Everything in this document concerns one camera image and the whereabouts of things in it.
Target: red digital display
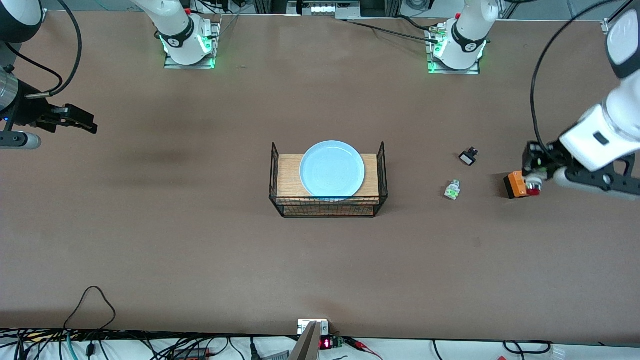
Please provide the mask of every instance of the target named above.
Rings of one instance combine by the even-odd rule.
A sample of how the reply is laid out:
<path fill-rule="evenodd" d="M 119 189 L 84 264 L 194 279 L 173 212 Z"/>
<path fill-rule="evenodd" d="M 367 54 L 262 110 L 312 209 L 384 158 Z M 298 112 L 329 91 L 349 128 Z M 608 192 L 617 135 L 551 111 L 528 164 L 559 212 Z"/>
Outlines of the red digital display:
<path fill-rule="evenodd" d="M 332 341 L 331 341 L 331 337 L 327 336 L 327 337 L 323 337 L 322 339 L 320 339 L 320 344 L 318 344 L 318 348 L 320 350 L 329 350 L 332 347 Z"/>

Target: wire basket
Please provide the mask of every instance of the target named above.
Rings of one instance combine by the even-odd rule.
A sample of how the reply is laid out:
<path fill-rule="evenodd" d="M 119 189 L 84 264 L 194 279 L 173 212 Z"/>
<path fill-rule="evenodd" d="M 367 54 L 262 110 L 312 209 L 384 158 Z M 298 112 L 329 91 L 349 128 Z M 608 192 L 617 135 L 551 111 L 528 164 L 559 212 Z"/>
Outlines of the wire basket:
<path fill-rule="evenodd" d="M 349 197 L 313 197 L 300 184 L 290 184 L 300 181 L 299 164 L 301 154 L 283 154 L 286 164 L 281 163 L 281 155 L 276 144 L 271 143 L 271 179 L 269 186 L 269 200 L 280 215 L 285 218 L 342 218 L 342 217 L 375 217 L 385 201 L 387 201 L 387 164 L 385 162 L 385 143 L 380 144 L 377 154 L 363 154 L 365 164 L 365 183 L 360 190 Z M 296 172 L 295 176 L 283 177 L 278 170 L 281 165 L 287 165 L 289 172 Z"/>

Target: brown table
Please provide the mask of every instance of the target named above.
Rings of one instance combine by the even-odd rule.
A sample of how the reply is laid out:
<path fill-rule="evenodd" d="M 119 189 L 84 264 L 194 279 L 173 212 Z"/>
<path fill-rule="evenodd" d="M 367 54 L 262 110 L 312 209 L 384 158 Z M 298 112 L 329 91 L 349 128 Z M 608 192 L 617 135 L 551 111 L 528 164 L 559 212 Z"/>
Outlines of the brown table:
<path fill-rule="evenodd" d="M 208 71 L 164 70 L 145 14 L 77 17 L 82 63 L 51 102 L 94 113 L 99 133 L 39 131 L 39 150 L 0 154 L 0 326 L 61 327 L 96 284 L 117 329 L 291 334 L 327 317 L 352 336 L 640 341 L 638 204 L 551 183 L 502 197 L 560 23 L 499 22 L 480 76 L 437 76 L 424 44 L 322 17 L 241 17 Z M 24 53 L 68 74 L 75 41 L 54 12 Z M 599 24 L 570 27 L 538 79 L 543 138 L 616 82 Z M 385 142 L 379 217 L 279 217 L 271 142 L 299 154 L 327 139 Z M 71 325 L 108 317 L 92 293 Z"/>

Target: orange object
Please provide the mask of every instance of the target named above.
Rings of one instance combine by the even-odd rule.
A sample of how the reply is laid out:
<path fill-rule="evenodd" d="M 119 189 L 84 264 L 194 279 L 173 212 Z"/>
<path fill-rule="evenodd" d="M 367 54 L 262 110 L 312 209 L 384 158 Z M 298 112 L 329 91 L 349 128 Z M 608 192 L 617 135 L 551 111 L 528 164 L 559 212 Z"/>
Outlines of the orange object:
<path fill-rule="evenodd" d="M 527 185 L 522 177 L 522 171 L 514 171 L 504 178 L 504 185 L 509 193 L 509 199 L 527 197 Z"/>

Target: light blue plate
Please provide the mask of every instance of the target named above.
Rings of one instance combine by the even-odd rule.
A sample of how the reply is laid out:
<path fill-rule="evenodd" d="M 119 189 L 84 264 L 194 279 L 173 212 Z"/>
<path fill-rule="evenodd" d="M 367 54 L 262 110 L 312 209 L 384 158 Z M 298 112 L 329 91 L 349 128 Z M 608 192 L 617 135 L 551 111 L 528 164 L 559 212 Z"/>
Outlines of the light blue plate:
<path fill-rule="evenodd" d="M 353 196 L 364 182 L 364 161 L 344 142 L 317 143 L 302 157 L 300 179 L 311 196 Z"/>

